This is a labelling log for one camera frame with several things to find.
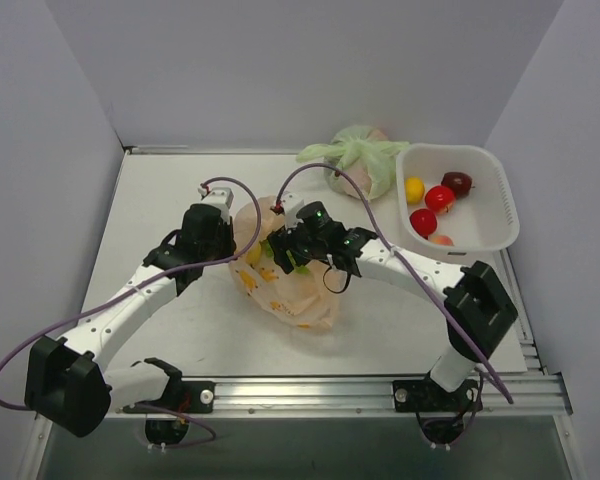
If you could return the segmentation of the green fruit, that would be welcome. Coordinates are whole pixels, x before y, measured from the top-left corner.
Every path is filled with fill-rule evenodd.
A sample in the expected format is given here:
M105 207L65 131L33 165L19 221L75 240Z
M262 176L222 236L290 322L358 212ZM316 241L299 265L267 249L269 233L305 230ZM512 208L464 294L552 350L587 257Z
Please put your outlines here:
M269 243L269 241L268 241L268 240L263 240L263 241L260 243L260 245L261 245L261 248L262 248L262 252L263 252L263 254L264 254L264 255L265 255L267 258L269 258L269 259L273 260L273 261L274 261L274 263L275 263L275 264L276 264L278 267L280 267L280 268L283 270L283 272L284 272L285 274L290 274L290 273L295 273L295 274L298 274L298 275L309 275L309 274L310 274L310 270L309 270L309 267L308 267L307 263L304 263L304 264L298 263L298 262L296 261L296 258L294 257L294 255L293 255L293 254L292 254L292 253L291 253L289 250L287 250L287 251L286 251L287 262L286 262L286 263L284 263L283 265L281 265L281 264L280 264L280 263L279 263L279 262L276 260L276 257L275 257L275 251L274 251L274 249L271 247L271 245L270 245L270 243ZM285 266L289 266L289 265L291 265L291 266L293 267L293 269L292 269L292 270L287 270L287 269L285 269Z

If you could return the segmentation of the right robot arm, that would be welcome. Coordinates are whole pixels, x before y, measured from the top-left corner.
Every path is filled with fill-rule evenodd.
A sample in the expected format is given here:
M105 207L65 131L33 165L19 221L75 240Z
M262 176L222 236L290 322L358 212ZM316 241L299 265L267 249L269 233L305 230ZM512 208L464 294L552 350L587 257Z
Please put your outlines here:
M390 244L379 233L346 228L319 201L287 195L273 212L284 226L268 235L274 262L285 273L320 262L348 278L380 281L421 294L440 308L449 345L423 385L426 402L445 409L477 365L485 365L518 318L518 311L494 269L444 263Z

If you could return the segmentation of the bright red apple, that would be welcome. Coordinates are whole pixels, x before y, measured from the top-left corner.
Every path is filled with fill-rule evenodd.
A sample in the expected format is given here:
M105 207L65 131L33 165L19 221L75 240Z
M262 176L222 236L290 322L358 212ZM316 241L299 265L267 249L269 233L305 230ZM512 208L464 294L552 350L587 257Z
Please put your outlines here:
M454 206L456 197L447 187L437 185L427 191L424 196L426 207L436 215L448 213Z

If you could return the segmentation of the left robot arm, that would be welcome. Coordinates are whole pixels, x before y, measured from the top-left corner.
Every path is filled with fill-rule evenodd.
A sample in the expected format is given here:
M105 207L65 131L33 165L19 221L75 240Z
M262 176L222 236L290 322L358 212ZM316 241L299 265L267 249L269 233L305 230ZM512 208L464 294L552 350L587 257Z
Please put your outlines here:
M78 438L106 414L149 402L160 411L179 407L187 395L182 373L157 358L112 370L121 347L159 309L235 250L231 202L206 196L185 212L180 229L150 251L110 307L88 315L60 338L42 336L29 352L25 404Z

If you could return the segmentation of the peach fruit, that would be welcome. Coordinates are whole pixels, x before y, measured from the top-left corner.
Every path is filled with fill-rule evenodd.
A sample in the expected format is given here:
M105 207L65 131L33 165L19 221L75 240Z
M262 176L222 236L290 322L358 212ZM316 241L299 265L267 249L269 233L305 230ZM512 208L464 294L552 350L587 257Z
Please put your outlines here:
M428 238L432 244L441 246L454 246L454 241L447 235L432 235Z

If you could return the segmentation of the orange plastic bag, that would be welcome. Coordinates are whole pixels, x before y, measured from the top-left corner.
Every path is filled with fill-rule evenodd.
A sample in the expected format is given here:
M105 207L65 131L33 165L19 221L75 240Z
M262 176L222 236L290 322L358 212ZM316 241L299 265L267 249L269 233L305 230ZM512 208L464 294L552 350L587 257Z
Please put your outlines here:
M284 217L271 211L274 201L273 196L258 199L261 217L257 216L253 204L237 212L233 231L238 251L246 246L256 228L260 229L256 243L261 243L267 240L268 234L284 225ZM309 275L285 274L263 252L254 266L246 263L246 254L228 264L239 291L262 310L290 326L303 329L329 329L333 326L340 313L340 299L335 291L344 282L344 274L329 271L326 265L317 261L307 264Z

